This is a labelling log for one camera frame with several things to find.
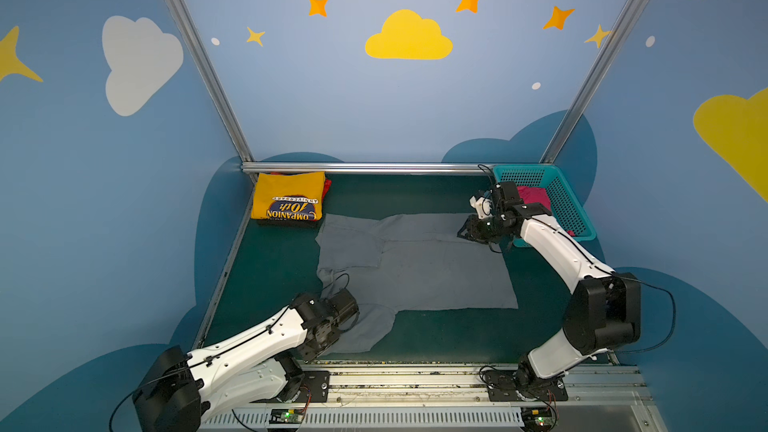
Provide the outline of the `grey t-shirt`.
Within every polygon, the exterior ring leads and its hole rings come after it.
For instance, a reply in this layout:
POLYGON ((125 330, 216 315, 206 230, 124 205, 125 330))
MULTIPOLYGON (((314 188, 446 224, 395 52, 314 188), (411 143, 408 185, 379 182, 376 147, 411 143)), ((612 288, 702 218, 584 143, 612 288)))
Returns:
POLYGON ((329 214, 316 242, 317 276, 328 294, 347 274, 360 316, 332 346, 335 354, 370 351, 401 311, 515 309, 504 258, 458 237, 461 213, 399 214, 381 220, 329 214))

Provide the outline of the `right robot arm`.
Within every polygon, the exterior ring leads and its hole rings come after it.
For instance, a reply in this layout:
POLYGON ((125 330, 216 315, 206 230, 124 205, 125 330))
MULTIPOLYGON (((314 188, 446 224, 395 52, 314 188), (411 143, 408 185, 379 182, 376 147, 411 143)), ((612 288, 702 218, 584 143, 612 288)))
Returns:
POLYGON ((641 335, 641 284, 618 274, 582 247, 540 203, 495 205, 471 198, 458 236, 497 243, 519 237, 558 273, 571 293, 560 330, 518 363, 515 389, 522 396, 553 387, 585 359, 636 342, 641 335))

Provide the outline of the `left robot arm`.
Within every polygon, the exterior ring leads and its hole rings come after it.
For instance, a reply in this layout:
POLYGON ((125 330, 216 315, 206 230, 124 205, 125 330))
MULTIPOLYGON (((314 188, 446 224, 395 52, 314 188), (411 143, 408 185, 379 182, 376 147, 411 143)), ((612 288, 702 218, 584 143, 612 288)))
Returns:
POLYGON ((299 294, 262 323, 190 352, 162 352, 130 395, 143 431, 196 431, 209 418, 253 401, 299 393, 299 363, 316 359, 342 335, 359 307, 343 289, 328 298, 299 294))

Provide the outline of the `magenta t-shirt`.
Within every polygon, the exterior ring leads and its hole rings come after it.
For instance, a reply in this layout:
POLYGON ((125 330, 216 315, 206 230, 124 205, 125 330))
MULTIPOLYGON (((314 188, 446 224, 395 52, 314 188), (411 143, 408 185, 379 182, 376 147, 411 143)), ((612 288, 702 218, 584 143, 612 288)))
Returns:
POLYGON ((525 206, 521 212, 522 217, 528 219, 537 215, 553 215, 551 201, 545 188, 518 186, 517 192, 525 206))

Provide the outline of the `teal plastic basket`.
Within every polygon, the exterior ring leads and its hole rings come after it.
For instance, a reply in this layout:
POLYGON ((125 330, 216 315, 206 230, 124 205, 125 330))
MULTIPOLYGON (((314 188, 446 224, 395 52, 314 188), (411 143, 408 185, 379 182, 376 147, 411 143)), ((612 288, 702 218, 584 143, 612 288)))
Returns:
POLYGON ((556 166, 496 165, 492 170, 498 182, 513 181, 517 186, 544 189, 550 202, 548 209, 566 232, 573 233, 577 242, 588 242, 597 237, 581 202, 556 166))

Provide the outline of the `left controller board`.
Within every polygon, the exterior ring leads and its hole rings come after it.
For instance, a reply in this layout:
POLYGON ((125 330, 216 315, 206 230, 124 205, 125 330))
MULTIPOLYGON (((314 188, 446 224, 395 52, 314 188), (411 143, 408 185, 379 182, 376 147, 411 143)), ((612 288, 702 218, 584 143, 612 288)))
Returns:
POLYGON ((268 423, 270 425, 300 425, 304 421, 304 413, 298 409, 272 409, 268 423))

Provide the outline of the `controller board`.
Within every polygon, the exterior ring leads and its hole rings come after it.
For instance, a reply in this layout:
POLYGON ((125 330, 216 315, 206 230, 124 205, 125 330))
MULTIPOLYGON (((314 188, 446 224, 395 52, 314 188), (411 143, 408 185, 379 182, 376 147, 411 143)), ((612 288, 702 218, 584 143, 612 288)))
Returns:
POLYGON ((300 425, 304 421, 304 413, 298 409, 272 409, 268 423, 270 425, 300 425))
POLYGON ((522 408, 521 419, 524 432, 550 432, 557 424, 557 416, 549 408, 522 408))

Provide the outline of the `folded yellow t-shirt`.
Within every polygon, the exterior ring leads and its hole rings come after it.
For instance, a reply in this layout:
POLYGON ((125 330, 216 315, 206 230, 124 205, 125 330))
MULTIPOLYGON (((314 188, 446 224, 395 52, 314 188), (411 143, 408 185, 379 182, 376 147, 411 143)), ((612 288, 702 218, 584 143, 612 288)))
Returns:
POLYGON ((266 221, 316 222, 323 217, 326 176, 261 173, 254 189, 250 218, 266 221))

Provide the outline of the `folded red t-shirt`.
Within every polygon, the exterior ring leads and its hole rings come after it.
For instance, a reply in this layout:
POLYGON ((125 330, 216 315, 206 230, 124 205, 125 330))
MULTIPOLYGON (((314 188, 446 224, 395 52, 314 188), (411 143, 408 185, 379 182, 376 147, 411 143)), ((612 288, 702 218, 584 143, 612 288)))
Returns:
POLYGON ((332 181, 326 178, 324 181, 323 197, 325 197, 325 195, 328 193, 331 184, 332 184, 332 181))

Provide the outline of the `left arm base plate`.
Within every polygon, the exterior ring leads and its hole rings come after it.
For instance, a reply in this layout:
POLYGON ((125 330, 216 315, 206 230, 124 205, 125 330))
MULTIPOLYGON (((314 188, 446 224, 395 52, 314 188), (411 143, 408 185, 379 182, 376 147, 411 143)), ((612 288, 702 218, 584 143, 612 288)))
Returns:
POLYGON ((288 400, 292 403, 326 403, 330 391, 331 374, 327 370, 309 370, 288 382, 288 400))

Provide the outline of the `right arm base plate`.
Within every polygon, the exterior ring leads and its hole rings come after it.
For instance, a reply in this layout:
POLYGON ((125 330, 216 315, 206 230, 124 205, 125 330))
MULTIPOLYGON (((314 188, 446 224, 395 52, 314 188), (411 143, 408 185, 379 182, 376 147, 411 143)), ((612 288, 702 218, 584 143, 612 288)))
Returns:
POLYGON ((562 376, 541 379, 525 370, 483 367, 478 372, 478 377, 493 402, 568 400, 562 376))

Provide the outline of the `right aluminium post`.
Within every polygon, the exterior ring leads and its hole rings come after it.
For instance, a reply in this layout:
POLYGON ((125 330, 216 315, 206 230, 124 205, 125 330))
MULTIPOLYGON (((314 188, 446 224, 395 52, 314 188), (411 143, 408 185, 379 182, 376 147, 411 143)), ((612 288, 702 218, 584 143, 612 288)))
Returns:
POLYGON ((613 24, 613 31, 601 46, 573 102, 545 148, 539 160, 540 164, 555 163, 649 1, 627 0, 625 2, 613 24))

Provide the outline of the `aluminium post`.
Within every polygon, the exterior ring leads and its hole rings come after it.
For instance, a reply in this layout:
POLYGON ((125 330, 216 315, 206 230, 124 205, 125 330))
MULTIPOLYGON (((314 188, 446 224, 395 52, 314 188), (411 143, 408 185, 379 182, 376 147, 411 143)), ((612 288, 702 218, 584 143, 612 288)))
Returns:
POLYGON ((613 31, 601 46, 573 102, 545 148, 539 160, 540 164, 555 163, 649 1, 627 0, 625 2, 613 24, 613 31))
POLYGON ((213 67, 185 0, 164 0, 242 163, 253 159, 245 134, 213 67))

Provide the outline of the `aluminium back rail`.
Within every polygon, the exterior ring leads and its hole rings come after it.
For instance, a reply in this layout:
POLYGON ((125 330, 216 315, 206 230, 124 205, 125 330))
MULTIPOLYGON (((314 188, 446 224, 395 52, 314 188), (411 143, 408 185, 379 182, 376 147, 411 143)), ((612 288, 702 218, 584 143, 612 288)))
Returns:
POLYGON ((245 173, 310 173, 355 175, 482 175, 498 164, 474 163, 343 163, 343 162, 243 162, 245 173))

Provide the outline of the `left aluminium post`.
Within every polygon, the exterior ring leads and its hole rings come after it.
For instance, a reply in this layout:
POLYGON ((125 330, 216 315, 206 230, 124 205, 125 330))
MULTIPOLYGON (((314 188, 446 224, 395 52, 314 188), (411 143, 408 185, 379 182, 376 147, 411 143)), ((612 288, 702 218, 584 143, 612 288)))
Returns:
POLYGON ((245 134, 213 67, 185 0, 164 0, 242 163, 253 159, 245 134))

